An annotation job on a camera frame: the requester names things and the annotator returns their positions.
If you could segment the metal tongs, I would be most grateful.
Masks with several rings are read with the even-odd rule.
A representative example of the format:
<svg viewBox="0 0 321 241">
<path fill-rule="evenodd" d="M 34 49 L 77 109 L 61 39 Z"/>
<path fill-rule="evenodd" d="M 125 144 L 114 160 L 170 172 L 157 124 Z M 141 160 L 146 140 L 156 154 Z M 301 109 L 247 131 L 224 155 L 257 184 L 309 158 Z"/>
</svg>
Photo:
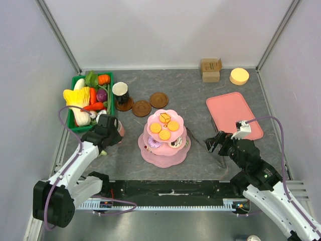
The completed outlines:
<svg viewBox="0 0 321 241">
<path fill-rule="evenodd" d="M 199 144 L 200 148 L 199 148 L 199 151 L 200 151 L 200 154 L 201 154 L 201 158 L 202 159 L 205 159 L 204 162 L 208 163 L 208 164 L 214 164 L 216 165 L 218 168 L 220 169 L 226 169 L 227 168 L 227 165 L 226 165 L 226 161 L 224 159 L 224 157 L 220 157 L 217 153 L 215 152 L 209 152 L 207 150 L 207 146 L 206 146 L 206 143 L 204 142 L 204 140 L 199 140 L 198 139 L 198 136 L 199 136 L 199 132 L 198 130 L 196 130 L 196 134 L 197 136 L 195 137 L 193 135 L 193 132 L 189 129 L 189 127 L 196 127 L 197 128 L 197 125 L 196 124 L 193 124 L 191 121 L 187 121 L 187 134 L 190 138 L 192 138 L 196 143 Z"/>
</svg>

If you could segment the white chocolate drizzle donut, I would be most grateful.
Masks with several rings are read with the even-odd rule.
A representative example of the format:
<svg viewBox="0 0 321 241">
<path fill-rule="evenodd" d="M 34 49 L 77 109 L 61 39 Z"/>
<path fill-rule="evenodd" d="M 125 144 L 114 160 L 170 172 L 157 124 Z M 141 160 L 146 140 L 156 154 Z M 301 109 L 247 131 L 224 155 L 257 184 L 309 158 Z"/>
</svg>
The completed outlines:
<svg viewBox="0 0 321 241">
<path fill-rule="evenodd" d="M 168 143 L 171 148 L 179 148 L 183 143 L 182 137 L 178 137 L 175 141 Z"/>
</svg>

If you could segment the round biscuit top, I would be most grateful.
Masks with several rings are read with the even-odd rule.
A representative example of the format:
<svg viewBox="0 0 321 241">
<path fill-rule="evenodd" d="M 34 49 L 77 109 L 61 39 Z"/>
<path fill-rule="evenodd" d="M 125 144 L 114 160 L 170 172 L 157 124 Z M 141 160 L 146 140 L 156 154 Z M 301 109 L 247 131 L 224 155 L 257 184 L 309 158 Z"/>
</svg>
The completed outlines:
<svg viewBox="0 0 321 241">
<path fill-rule="evenodd" d="M 175 132 L 180 128 L 180 125 L 177 121 L 172 120 L 167 124 L 167 128 L 169 129 L 169 131 Z"/>
</svg>

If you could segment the round biscuit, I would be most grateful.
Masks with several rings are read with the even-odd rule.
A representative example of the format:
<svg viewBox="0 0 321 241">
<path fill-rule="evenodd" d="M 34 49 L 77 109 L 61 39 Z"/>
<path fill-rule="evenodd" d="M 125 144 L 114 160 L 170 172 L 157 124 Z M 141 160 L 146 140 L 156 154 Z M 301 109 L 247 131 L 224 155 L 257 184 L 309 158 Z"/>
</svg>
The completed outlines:
<svg viewBox="0 0 321 241">
<path fill-rule="evenodd" d="M 171 132 L 168 130 L 161 130 L 158 134 L 159 138 L 163 141 L 167 141 L 171 138 Z"/>
<path fill-rule="evenodd" d="M 149 129 L 153 134 L 158 134 L 162 130 L 162 126 L 159 123 L 152 123 Z"/>
<path fill-rule="evenodd" d="M 167 128 L 169 129 L 169 131 L 175 132 L 180 128 L 180 125 L 177 121 L 172 120 L 167 124 Z"/>
<path fill-rule="evenodd" d="M 171 116 L 170 116 L 168 113 L 166 113 L 166 112 L 161 113 L 161 114 L 159 115 L 159 121 L 160 121 L 161 123 L 167 124 L 167 123 L 169 123 L 169 122 L 171 121 Z"/>
</svg>

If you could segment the black mug white inside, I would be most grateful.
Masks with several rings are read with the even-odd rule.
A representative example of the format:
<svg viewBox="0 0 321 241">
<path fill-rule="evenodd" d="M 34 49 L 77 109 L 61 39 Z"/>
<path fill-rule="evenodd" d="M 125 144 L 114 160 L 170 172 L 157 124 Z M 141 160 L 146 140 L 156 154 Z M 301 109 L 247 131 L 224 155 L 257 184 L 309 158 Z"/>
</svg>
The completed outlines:
<svg viewBox="0 0 321 241">
<path fill-rule="evenodd" d="M 129 89 L 128 85 L 124 82 L 118 82 L 114 84 L 112 92 L 118 101 L 118 104 L 123 105 L 129 100 Z"/>
</svg>

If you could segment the pink three-tier cake stand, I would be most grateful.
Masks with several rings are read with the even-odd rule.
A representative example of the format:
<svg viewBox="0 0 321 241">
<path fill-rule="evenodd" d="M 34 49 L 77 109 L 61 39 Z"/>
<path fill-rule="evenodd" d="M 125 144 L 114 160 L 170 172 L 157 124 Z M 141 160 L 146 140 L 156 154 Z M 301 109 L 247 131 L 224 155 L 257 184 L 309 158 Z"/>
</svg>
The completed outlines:
<svg viewBox="0 0 321 241">
<path fill-rule="evenodd" d="M 169 129 L 167 128 L 168 123 L 164 124 L 159 121 L 159 115 L 164 112 L 168 113 L 171 116 L 171 121 L 177 121 L 180 125 L 180 128 L 177 131 L 170 131 L 171 138 L 167 141 L 161 140 L 158 134 L 153 134 L 149 129 L 152 123 L 159 123 L 162 126 L 162 130 L 169 131 Z M 152 136 L 156 141 L 161 142 L 162 146 L 157 149 L 151 148 L 147 142 L 150 136 Z M 182 145 L 176 149 L 171 148 L 168 143 L 175 141 L 178 137 L 182 137 Z M 184 145 L 186 143 L 186 139 L 189 140 L 189 145 L 185 148 Z M 183 118 L 172 109 L 160 109 L 148 117 L 147 123 L 144 126 L 143 133 L 138 138 L 138 146 L 140 148 L 141 156 L 145 161 L 160 168 L 168 168 L 174 165 L 178 165 L 184 161 L 188 151 L 190 150 L 191 140 L 187 135 L 187 129 L 184 126 Z"/>
</svg>

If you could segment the purple donut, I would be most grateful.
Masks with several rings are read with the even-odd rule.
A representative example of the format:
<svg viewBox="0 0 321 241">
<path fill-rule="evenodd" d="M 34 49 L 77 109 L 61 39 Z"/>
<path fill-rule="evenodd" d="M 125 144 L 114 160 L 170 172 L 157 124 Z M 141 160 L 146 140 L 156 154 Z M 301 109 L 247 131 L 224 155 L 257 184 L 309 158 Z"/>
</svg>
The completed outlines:
<svg viewBox="0 0 321 241">
<path fill-rule="evenodd" d="M 149 145 L 151 148 L 154 148 L 154 149 L 157 149 L 157 148 L 159 148 L 159 147 L 162 146 L 162 143 L 156 141 L 152 136 L 150 136 L 150 137 L 148 138 L 147 142 L 148 142 L 148 145 Z"/>
</svg>

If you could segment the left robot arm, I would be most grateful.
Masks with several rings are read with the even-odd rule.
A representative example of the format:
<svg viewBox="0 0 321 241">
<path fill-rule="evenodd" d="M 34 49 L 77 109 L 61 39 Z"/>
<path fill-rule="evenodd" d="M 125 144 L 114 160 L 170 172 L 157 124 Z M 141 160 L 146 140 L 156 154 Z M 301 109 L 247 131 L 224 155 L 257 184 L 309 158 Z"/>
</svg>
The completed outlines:
<svg viewBox="0 0 321 241">
<path fill-rule="evenodd" d="M 33 189 L 33 218 L 46 225 L 66 227 L 75 210 L 94 195 L 105 197 L 110 193 L 109 177 L 91 172 L 79 181 L 87 167 L 107 147 L 122 140 L 118 119 L 101 114 L 98 123 L 78 138 L 78 147 L 63 167 L 47 181 L 38 181 Z"/>
</svg>

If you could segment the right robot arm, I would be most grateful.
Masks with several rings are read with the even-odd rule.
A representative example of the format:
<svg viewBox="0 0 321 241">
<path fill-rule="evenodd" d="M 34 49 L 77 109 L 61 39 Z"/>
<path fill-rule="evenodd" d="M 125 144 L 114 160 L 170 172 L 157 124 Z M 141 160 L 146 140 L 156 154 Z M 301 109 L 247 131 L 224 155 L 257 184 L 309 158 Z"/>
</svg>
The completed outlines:
<svg viewBox="0 0 321 241">
<path fill-rule="evenodd" d="M 251 133 L 249 122 L 236 122 L 236 129 L 204 140 L 209 152 L 220 146 L 218 154 L 229 157 L 241 170 L 230 181 L 230 193 L 259 207 L 288 240 L 320 240 L 320 224 L 287 188 L 285 178 L 261 158 L 254 142 L 246 139 Z"/>
</svg>

